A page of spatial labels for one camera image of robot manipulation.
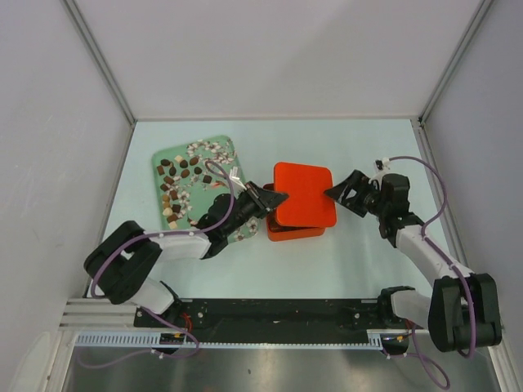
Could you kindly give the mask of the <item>orange box lid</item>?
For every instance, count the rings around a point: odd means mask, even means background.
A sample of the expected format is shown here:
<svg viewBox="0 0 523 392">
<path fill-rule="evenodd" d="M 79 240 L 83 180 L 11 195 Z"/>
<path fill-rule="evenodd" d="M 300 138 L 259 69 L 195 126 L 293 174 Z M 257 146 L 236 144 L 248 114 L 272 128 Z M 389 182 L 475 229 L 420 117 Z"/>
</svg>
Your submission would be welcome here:
<svg viewBox="0 0 523 392">
<path fill-rule="evenodd" d="M 276 208 L 282 226 L 330 228 L 337 223 L 334 201 L 324 194 L 333 187 L 327 167 L 278 162 L 274 166 L 274 188 L 288 199 Z"/>
</svg>

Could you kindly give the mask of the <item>orange chocolate box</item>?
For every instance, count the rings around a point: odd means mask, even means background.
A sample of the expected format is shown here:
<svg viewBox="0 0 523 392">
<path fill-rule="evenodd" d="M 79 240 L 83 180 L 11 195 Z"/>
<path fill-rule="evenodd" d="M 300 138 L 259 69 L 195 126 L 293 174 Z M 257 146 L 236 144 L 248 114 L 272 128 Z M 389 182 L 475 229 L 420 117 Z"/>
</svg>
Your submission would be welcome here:
<svg viewBox="0 0 523 392">
<path fill-rule="evenodd" d="M 282 242 L 323 235 L 333 206 L 324 203 L 320 189 L 315 185 L 292 185 L 285 191 L 288 200 L 266 218 L 269 240 Z"/>
</svg>

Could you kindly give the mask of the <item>green floral tray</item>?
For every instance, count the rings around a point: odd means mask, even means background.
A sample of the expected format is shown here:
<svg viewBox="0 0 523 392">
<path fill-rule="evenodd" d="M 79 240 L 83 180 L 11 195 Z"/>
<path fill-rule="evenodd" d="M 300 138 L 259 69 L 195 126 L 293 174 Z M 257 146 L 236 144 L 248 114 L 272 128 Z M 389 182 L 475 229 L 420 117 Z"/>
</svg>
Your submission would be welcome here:
<svg viewBox="0 0 523 392">
<path fill-rule="evenodd" d="M 189 229 L 207 212 L 215 197 L 230 192 L 219 169 L 205 167 L 207 161 L 217 163 L 228 175 L 233 166 L 239 167 L 241 179 L 247 183 L 229 136 L 200 139 L 153 154 L 154 188 L 163 230 L 170 230 L 168 224 L 173 221 L 177 230 Z M 206 175 L 212 177 L 210 184 L 203 183 Z"/>
</svg>

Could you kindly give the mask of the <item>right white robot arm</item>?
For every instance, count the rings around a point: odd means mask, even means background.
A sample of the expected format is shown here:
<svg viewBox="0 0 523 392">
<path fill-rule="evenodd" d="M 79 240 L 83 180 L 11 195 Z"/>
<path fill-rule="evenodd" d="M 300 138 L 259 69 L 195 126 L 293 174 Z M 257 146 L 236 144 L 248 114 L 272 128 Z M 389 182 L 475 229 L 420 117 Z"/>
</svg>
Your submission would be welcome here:
<svg viewBox="0 0 523 392">
<path fill-rule="evenodd" d="M 381 170 L 368 177 L 354 170 L 325 195 L 357 216 L 378 219 L 382 238 L 407 256 L 431 284 L 430 296 L 413 288 L 384 292 L 378 321 L 397 327 L 405 319 L 428 330 L 441 352 L 499 345 L 502 340 L 498 290 L 489 274 L 476 274 L 443 251 L 410 210 L 407 176 Z"/>
</svg>

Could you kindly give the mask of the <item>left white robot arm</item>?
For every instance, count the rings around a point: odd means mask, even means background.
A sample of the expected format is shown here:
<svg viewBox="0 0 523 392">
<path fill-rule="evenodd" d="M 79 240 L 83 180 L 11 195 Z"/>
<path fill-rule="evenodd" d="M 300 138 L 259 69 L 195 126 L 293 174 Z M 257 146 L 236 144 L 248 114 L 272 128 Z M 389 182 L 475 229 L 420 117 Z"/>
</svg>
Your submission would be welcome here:
<svg viewBox="0 0 523 392">
<path fill-rule="evenodd" d="M 130 302 L 152 312 L 165 327 L 181 316 L 179 297 L 150 273 L 161 262 L 184 259 L 205 260 L 229 245 L 229 237 L 252 218 L 262 219 L 288 199 L 286 193 L 245 184 L 237 196 L 224 193 L 196 226 L 147 234 L 134 220 L 123 222 L 84 261 L 92 288 L 113 305 Z"/>
</svg>

